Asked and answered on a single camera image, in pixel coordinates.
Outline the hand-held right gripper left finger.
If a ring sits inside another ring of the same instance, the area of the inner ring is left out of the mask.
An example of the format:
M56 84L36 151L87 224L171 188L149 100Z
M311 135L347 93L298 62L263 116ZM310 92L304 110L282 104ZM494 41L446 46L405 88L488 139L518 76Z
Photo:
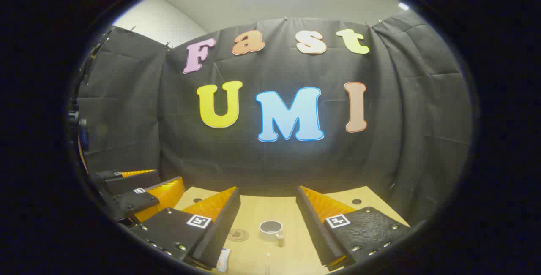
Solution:
M211 270L240 206L238 188L230 187L182 211L166 208L131 232L176 261Z

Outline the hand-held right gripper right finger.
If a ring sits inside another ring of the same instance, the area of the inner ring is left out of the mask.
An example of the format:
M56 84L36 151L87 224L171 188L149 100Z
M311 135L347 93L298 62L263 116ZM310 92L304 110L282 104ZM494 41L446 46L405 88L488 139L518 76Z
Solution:
M296 203L319 260L330 271L365 263L413 231L375 207L355 210L304 186L297 188Z

